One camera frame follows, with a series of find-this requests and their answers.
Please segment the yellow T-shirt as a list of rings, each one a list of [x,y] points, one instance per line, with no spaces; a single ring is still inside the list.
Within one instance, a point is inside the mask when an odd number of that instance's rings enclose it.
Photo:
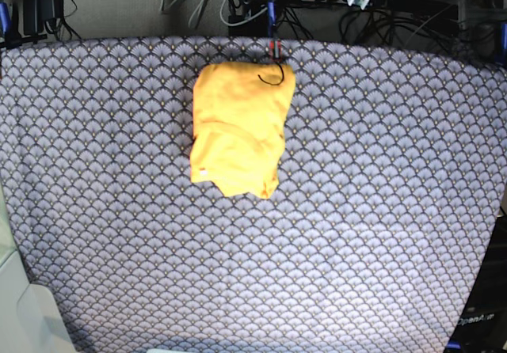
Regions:
[[[270,198],[295,87],[286,64],[207,65],[193,86],[191,181],[212,182],[227,197]]]

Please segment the red centre table clamp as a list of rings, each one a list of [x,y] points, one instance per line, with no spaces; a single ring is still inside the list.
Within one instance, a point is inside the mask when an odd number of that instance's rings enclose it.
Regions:
[[[273,38],[269,41],[269,56],[273,62],[280,63],[282,61],[282,44],[280,39]]]

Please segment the white plastic bin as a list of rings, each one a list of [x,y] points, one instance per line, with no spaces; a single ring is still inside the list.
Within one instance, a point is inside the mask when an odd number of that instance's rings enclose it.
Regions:
[[[51,291],[29,282],[4,199],[1,199],[1,351],[75,351]]]

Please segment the blue fan-patterned tablecloth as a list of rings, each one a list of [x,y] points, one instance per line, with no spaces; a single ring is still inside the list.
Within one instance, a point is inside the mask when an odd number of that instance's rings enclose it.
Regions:
[[[192,91],[266,40],[133,38],[5,52],[1,180],[29,279],[83,352],[441,352],[506,185],[506,72],[284,42],[279,187],[190,179]]]

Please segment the black OpenArm case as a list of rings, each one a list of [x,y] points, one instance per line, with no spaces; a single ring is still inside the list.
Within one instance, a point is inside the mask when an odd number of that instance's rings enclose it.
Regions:
[[[506,351],[506,217],[497,219],[482,266],[446,352]]]

